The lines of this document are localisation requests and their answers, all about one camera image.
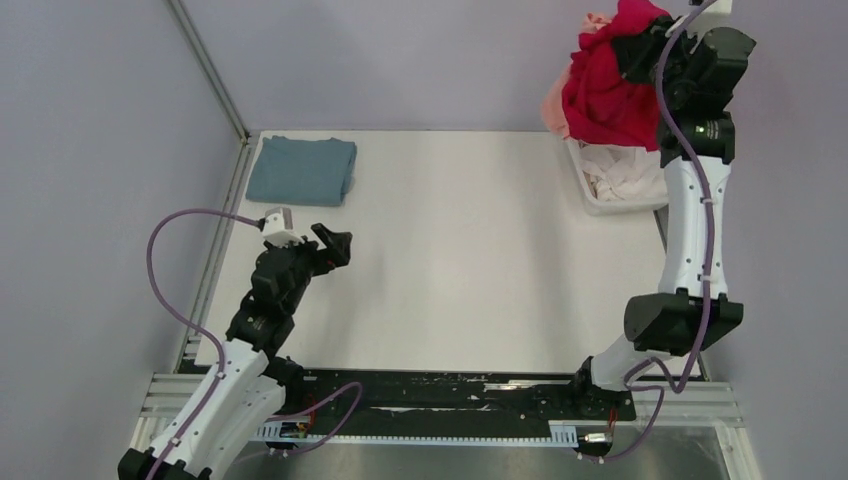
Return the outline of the red t-shirt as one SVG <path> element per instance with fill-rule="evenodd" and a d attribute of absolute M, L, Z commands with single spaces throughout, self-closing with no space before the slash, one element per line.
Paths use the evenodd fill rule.
<path fill-rule="evenodd" d="M 588 13 L 561 90 L 566 135 L 593 145 L 659 149 L 654 87 L 622 78 L 612 41 L 637 35 L 668 12 L 650 1 L 623 0 L 616 13 Z"/>

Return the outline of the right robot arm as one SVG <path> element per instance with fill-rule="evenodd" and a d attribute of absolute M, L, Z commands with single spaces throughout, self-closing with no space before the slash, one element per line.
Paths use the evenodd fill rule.
<path fill-rule="evenodd" d="M 629 383 L 670 358 L 684 358 L 691 372 L 698 354 L 743 319 L 728 297 L 722 208 L 736 146 L 728 104 L 756 43 L 730 27 L 690 35 L 688 25 L 662 16 L 612 43 L 623 78 L 651 83 L 658 95 L 666 258 L 657 291 L 628 301 L 622 335 L 568 385 L 569 406 L 589 419 L 622 410 Z"/>

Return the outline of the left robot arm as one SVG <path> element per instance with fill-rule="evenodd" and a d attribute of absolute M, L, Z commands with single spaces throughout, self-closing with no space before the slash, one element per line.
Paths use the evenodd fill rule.
<path fill-rule="evenodd" d="M 121 479 L 219 479 L 256 430 L 306 399 L 304 370 L 277 353 L 315 277 L 349 264 L 353 235 L 312 225 L 315 239 L 262 223 L 265 249 L 209 369 L 171 424 L 144 450 L 119 461 Z"/>

